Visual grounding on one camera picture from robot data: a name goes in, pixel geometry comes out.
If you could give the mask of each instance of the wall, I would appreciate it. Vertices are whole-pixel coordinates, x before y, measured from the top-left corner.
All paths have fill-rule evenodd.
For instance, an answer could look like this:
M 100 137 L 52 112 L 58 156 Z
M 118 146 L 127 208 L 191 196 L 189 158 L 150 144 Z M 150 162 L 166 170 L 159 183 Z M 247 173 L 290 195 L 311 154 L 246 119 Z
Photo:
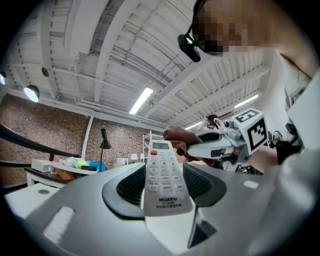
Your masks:
M 268 130 L 278 130 L 287 140 L 288 115 L 285 111 L 285 75 L 280 56 L 272 51 L 272 68 L 268 86 L 257 108 L 264 112 Z
M 0 104 L 0 123 L 30 140 L 73 154 L 81 155 L 89 119 L 84 115 L 8 94 Z M 86 147 L 86 160 L 100 161 L 102 128 L 106 129 L 112 146 L 112 149 L 103 151 L 102 161 L 107 162 L 108 168 L 112 168 L 117 157 L 129 158 L 132 153 L 140 157 L 143 134 L 150 132 L 147 129 L 94 118 Z M 0 160 L 31 163 L 32 158 L 49 159 L 49 154 L 0 139 Z M 179 156 L 178 161 L 183 162 L 184 157 Z M 0 168 L 0 182 L 3 186 L 23 183 L 25 180 L 23 168 Z

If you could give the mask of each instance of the remote control display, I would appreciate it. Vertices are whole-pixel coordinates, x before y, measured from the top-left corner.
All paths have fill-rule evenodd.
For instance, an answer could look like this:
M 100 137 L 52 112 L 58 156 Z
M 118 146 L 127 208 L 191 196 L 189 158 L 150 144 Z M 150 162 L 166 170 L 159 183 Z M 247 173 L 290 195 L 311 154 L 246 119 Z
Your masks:
M 144 186 L 144 215 L 182 214 L 190 212 L 192 207 L 171 142 L 150 140 Z

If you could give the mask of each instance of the floor lamp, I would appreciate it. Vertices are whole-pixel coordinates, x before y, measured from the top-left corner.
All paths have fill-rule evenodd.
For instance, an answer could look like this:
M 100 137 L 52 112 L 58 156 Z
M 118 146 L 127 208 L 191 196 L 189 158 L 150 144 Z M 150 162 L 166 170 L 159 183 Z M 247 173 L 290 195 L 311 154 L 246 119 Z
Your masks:
M 102 172 L 102 153 L 104 150 L 111 149 L 112 146 L 110 145 L 108 139 L 107 139 L 107 134 L 106 134 L 106 129 L 101 129 L 101 134 L 102 134 L 102 142 L 100 145 L 101 148 L 101 156 L 100 156 L 100 172 Z

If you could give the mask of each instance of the plastic container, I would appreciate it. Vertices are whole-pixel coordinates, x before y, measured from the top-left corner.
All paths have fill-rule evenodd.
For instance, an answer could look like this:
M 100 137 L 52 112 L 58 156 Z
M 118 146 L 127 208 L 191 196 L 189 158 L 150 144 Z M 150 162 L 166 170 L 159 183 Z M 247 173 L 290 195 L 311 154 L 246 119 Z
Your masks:
M 90 165 L 89 166 L 93 166 L 93 167 L 96 167 L 96 170 L 97 170 L 97 173 L 100 173 L 100 162 L 90 162 Z M 106 163 L 105 162 L 102 162 L 101 164 L 101 168 L 102 168 L 102 171 L 104 172 L 106 170 Z

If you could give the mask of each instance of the shelf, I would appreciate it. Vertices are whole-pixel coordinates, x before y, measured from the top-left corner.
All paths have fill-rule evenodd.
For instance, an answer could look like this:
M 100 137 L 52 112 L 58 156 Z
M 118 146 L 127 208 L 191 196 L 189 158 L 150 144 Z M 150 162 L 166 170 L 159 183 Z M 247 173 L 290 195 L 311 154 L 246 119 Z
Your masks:
M 92 174 L 96 174 L 97 173 L 96 171 L 92 171 L 92 170 L 81 170 L 81 169 L 65 166 L 65 165 L 57 163 L 57 162 L 53 162 L 53 167 L 59 168 L 59 169 L 64 170 L 64 171 L 77 173 L 77 174 L 92 175 Z

